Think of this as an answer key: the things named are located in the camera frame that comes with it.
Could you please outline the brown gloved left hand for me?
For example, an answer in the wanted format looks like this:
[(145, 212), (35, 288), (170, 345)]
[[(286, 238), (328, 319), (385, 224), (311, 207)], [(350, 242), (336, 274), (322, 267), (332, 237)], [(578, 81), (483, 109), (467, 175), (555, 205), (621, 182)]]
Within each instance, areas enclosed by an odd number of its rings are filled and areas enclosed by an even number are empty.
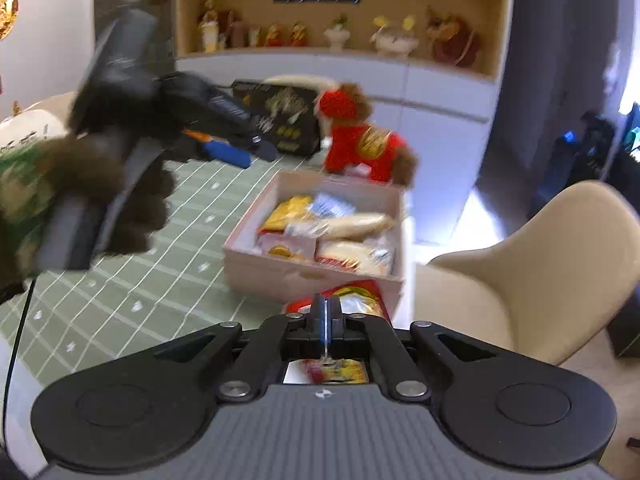
[[(125, 188), (120, 162), (85, 140), (36, 141), (1, 152), (1, 285), (21, 283), (32, 274), (32, 260), (55, 201), (76, 195), (107, 206)], [(168, 221), (167, 199), (175, 180), (163, 159), (149, 166), (114, 226), (109, 255), (146, 252), (153, 233)]]

